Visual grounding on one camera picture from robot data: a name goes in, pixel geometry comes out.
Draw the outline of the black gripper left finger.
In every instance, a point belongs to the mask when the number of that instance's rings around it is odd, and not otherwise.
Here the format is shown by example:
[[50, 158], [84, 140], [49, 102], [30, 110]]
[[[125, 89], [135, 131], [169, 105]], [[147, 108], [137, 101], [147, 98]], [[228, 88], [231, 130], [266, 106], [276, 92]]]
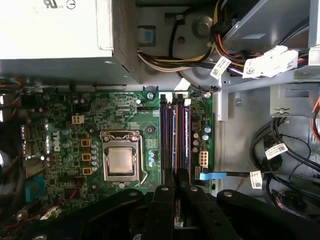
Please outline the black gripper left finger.
[[26, 240], [171, 240], [174, 235], [175, 180], [162, 170], [163, 184], [143, 194], [126, 189], [54, 220], [39, 220], [24, 231]]

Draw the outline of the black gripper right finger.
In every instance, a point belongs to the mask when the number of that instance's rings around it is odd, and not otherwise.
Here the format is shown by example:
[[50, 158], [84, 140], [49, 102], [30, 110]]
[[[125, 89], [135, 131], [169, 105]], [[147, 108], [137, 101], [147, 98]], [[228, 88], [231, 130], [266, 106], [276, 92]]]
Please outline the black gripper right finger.
[[215, 200], [191, 185], [185, 168], [177, 179], [189, 209], [209, 240], [318, 240], [320, 225], [234, 190], [222, 190]]

